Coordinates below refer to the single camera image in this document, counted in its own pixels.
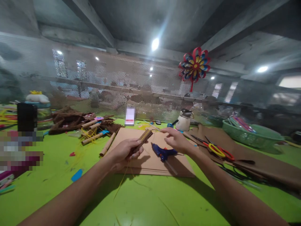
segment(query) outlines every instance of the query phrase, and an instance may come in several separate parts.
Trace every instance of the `metal mesh wall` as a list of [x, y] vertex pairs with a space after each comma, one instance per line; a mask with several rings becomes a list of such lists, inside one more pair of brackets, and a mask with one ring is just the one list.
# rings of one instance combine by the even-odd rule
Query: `metal mesh wall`
[[288, 91], [280, 87], [210, 73], [189, 92], [191, 83], [180, 79], [176, 67], [5, 33], [0, 33], [0, 55], [2, 103], [24, 100], [30, 90], [39, 90], [57, 109], [70, 105], [124, 117], [125, 107], [134, 106], [137, 119], [172, 122], [187, 108], [195, 114], [192, 123], [214, 125], [211, 116], [232, 113], [233, 105], [226, 103], [265, 108], [280, 97], [284, 105], [300, 100], [299, 91], [290, 90], [293, 103], [283, 98]]

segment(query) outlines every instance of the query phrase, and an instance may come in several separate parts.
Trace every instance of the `smartphone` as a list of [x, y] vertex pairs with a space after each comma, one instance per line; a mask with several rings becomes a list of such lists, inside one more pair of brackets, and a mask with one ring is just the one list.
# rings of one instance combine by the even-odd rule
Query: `smartphone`
[[36, 132], [38, 125], [38, 108], [36, 105], [18, 103], [18, 131]]
[[134, 126], [135, 125], [135, 111], [134, 107], [127, 107], [125, 109], [125, 126]]

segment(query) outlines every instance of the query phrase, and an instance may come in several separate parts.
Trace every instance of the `hand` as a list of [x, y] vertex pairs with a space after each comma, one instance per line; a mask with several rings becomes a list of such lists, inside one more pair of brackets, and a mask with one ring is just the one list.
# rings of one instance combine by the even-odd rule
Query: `hand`
[[115, 163], [136, 159], [144, 150], [143, 147], [140, 147], [136, 153], [133, 152], [140, 143], [139, 138], [123, 140], [110, 152], [110, 155], [114, 158]]
[[177, 152], [188, 154], [188, 152], [194, 147], [191, 143], [189, 143], [189, 141], [184, 137], [183, 134], [171, 127], [161, 129], [160, 132], [168, 133], [167, 137], [164, 138], [164, 140]]

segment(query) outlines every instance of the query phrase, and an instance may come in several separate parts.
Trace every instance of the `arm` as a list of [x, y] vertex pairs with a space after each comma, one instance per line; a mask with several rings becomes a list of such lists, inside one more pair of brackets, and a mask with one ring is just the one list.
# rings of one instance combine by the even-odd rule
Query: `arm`
[[165, 139], [168, 145], [180, 153], [187, 154], [196, 162], [239, 225], [288, 225], [264, 202], [189, 143], [180, 132], [172, 128], [164, 128], [161, 132], [169, 133], [168, 138]]
[[143, 152], [143, 147], [135, 154], [131, 152], [131, 149], [139, 144], [138, 139], [128, 139], [120, 142], [116, 148], [99, 160], [80, 179], [72, 183], [19, 225], [73, 225], [109, 172], [121, 169], [126, 161], [139, 157]]

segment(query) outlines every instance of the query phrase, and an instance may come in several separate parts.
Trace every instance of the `pinwheel decoration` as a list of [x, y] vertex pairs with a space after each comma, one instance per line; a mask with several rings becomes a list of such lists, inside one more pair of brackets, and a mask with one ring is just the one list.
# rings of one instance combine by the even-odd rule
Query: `pinwheel decoration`
[[210, 66], [207, 63], [210, 62], [210, 58], [207, 58], [208, 51], [202, 51], [201, 47], [194, 49], [192, 55], [191, 53], [186, 53], [184, 55], [184, 61], [179, 64], [179, 68], [182, 70], [179, 76], [182, 77], [183, 81], [191, 80], [192, 92], [193, 84], [198, 81], [199, 78], [205, 78], [206, 72], [210, 70]]

